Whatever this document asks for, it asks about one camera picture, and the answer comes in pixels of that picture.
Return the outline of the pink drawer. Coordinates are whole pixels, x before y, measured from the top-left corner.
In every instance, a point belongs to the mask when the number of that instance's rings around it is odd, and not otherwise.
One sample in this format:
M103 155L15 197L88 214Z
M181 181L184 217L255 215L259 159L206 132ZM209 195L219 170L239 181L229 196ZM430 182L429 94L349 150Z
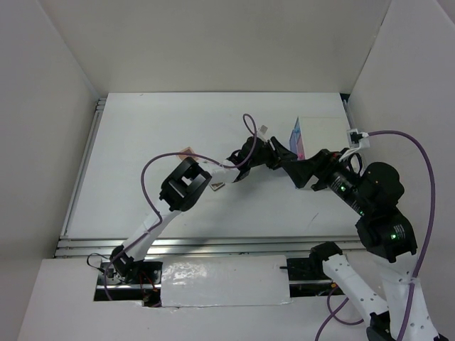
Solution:
M302 136L300 133L296 135L296 153L299 160L305 159L305 150L303 145Z

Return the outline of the blue drawer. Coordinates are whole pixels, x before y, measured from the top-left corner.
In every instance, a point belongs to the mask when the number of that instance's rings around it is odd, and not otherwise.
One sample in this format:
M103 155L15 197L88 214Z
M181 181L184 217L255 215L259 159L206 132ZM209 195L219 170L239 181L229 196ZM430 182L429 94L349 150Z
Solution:
M291 135L289 137L289 148L295 154L297 154L296 153L296 135L298 133L301 134L301 126L300 126L299 118L297 117L296 121L294 123L294 126L293 126L293 128L291 130Z

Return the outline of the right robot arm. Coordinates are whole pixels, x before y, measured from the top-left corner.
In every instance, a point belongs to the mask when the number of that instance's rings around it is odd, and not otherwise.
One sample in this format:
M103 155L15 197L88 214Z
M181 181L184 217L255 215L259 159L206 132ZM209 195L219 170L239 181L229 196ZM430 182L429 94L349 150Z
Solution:
M321 150L302 161L285 161L282 168L295 186L302 188L312 177L315 191L330 189L352 208L360 242L373 256L385 298L350 267L334 242L310 252L310 272L332 279L358 309L369 340L444 340L432 323L415 270L418 247L410 221L397 204L404 194L398 172L382 162L371 163L363 174L352 171L338 152Z

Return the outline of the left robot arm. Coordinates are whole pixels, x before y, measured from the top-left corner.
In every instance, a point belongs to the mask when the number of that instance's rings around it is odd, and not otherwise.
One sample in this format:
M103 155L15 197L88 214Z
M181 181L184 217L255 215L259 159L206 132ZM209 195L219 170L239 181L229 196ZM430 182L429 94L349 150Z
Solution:
M251 168L257 166L265 165L276 170L283 162L298 159L275 137L263 141L253 136L222 162L194 153L181 155L184 159L163 180L155 201L150 199L145 187L145 173L151 163L147 163L141 172L141 187L152 213L109 257L114 275L123 283L131 283L138 278L150 246L175 217L197 203L206 188L241 181L249 175Z

